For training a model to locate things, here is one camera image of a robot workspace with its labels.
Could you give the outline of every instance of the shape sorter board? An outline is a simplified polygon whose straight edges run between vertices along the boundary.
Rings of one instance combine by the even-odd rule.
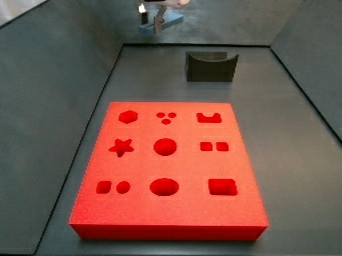
[[[269,220],[231,105],[111,103],[69,225],[84,239],[255,240]]]

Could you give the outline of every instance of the gray table surface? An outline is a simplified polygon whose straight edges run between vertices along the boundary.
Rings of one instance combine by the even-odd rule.
[[[187,82],[186,51],[238,53],[234,82]],[[80,240],[68,226],[68,218],[112,101],[232,103],[271,222],[256,242]],[[341,148],[341,142],[269,48],[126,46],[37,255],[342,254]]]

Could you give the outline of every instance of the cutout hole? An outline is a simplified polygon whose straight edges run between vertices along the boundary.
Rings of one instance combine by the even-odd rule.
[[[131,184],[127,181],[122,181],[118,185],[116,185],[116,191],[119,194],[126,194],[131,189]]]
[[[227,142],[218,142],[216,143],[218,151],[230,151],[230,146]]]
[[[172,196],[179,190],[179,185],[176,181],[163,178],[151,183],[150,189],[158,196]]]
[[[176,142],[171,139],[160,139],[155,142],[155,152],[162,156],[170,156],[176,152]]]
[[[159,118],[163,118],[166,116],[166,114],[163,113],[163,112],[159,112],[158,114],[156,114],[156,117],[159,117]]]
[[[108,149],[110,152],[116,152],[118,157],[123,157],[124,153],[134,152],[134,147],[131,146],[132,140],[126,141],[116,139],[115,146]]]
[[[211,142],[200,142],[200,150],[202,151],[212,151],[212,144],[211,144]]]
[[[98,194],[108,194],[112,188],[111,181],[100,181],[96,186],[96,193]]]
[[[208,190],[211,195],[236,196],[238,190],[232,179],[210,179]]]
[[[132,110],[128,110],[119,115],[119,121],[126,124],[130,124],[136,120],[138,120],[138,113]]]
[[[175,117],[176,117],[176,113],[171,112],[171,113],[168,114],[168,117],[170,117],[170,118],[175,118]]]
[[[162,123],[163,123],[164,125],[170,125],[170,124],[171,124],[171,120],[170,120],[170,119],[163,119]]]
[[[204,116],[203,113],[198,113],[196,117],[198,117],[199,123],[220,123],[222,122],[219,113],[215,113],[212,116],[208,116],[208,117]]]

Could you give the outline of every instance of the square hole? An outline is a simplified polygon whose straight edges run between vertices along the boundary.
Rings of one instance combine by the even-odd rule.
[[[98,194],[108,194],[111,191],[112,183],[111,181],[100,181],[96,186]]]
[[[212,151],[212,144],[211,144],[211,142],[200,142],[200,150],[202,151]]]
[[[232,179],[210,179],[208,190],[211,195],[236,196],[238,190]]]
[[[230,151],[230,146],[227,142],[216,142],[218,151]]]

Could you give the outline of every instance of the circular hole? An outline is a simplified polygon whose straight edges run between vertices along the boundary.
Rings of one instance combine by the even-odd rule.
[[[166,114],[164,114],[163,112],[159,112],[159,113],[156,114],[156,116],[158,116],[159,118],[163,118],[163,117],[166,116]]]
[[[170,120],[170,119],[164,119],[164,120],[162,121],[162,123],[163,123],[164,125],[168,125],[168,124],[171,124],[171,120]]]
[[[131,184],[127,181],[122,181],[116,186],[116,191],[119,194],[126,194],[131,189]]]
[[[168,117],[170,117],[170,118],[175,118],[175,117],[176,117],[176,113],[170,113],[170,114],[168,114]]]
[[[170,156],[176,152],[176,142],[171,139],[160,139],[155,142],[155,152],[162,156]]]
[[[150,189],[158,196],[172,196],[179,190],[179,185],[176,181],[163,178],[151,183]]]

